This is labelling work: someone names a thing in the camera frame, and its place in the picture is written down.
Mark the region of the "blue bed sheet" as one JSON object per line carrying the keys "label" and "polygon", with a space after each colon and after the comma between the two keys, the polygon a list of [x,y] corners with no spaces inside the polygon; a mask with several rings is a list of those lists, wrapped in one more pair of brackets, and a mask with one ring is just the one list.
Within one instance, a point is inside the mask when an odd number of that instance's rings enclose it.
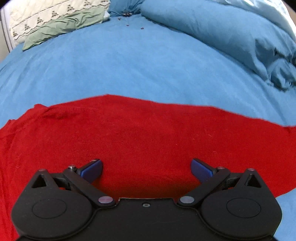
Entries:
{"label": "blue bed sheet", "polygon": [[16,47],[1,63],[1,128],[37,104],[104,95],[295,125],[294,88],[282,91],[224,52],[135,15]]}

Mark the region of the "light blue blanket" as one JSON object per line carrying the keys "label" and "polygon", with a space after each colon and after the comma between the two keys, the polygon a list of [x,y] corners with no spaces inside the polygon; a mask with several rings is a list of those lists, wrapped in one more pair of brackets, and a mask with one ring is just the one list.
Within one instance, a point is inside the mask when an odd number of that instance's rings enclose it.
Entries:
{"label": "light blue blanket", "polygon": [[268,0],[217,0],[260,15],[284,30],[295,41],[295,23],[283,1]]}

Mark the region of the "cream quilted headboard cover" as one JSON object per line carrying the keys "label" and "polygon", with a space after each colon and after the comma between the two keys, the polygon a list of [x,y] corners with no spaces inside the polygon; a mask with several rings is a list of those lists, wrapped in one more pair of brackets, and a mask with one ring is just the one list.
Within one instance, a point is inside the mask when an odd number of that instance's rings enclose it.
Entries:
{"label": "cream quilted headboard cover", "polygon": [[80,10],[102,8],[103,19],[107,20],[110,4],[110,1],[8,1],[1,8],[1,25],[8,51],[11,52],[31,32],[50,20]]}

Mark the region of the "blue rolled duvet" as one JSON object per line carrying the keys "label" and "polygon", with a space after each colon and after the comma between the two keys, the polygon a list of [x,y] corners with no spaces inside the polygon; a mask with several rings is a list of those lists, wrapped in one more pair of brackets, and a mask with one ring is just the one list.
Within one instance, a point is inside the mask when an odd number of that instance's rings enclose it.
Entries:
{"label": "blue rolled duvet", "polygon": [[280,90],[295,87],[295,41],[261,15],[216,1],[144,1],[140,11],[224,52]]}

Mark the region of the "green pillow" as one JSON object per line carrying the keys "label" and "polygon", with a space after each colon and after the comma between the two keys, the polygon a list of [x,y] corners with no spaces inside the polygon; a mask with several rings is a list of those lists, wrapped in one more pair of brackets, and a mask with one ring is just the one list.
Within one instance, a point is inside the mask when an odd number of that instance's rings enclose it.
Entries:
{"label": "green pillow", "polygon": [[72,14],[58,17],[38,27],[25,39],[23,51],[46,42],[57,36],[79,30],[90,25],[109,20],[110,14],[102,7],[82,9]]}

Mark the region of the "dark blue pillow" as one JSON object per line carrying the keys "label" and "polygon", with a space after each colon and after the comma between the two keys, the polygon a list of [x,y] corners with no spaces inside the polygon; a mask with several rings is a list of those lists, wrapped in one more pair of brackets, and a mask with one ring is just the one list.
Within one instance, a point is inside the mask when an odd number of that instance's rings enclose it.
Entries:
{"label": "dark blue pillow", "polygon": [[132,16],[140,14],[144,0],[111,0],[108,13],[114,16]]}

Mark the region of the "red garment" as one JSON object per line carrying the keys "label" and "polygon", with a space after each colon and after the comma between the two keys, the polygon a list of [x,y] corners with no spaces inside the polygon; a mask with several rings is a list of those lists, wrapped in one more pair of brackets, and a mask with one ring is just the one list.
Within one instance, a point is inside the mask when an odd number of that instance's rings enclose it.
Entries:
{"label": "red garment", "polygon": [[37,104],[1,128],[1,240],[18,237],[11,209],[41,168],[56,173],[100,159],[93,184],[107,195],[177,198],[198,185],[193,158],[256,169],[282,209],[276,238],[295,240],[295,125],[114,95]]}

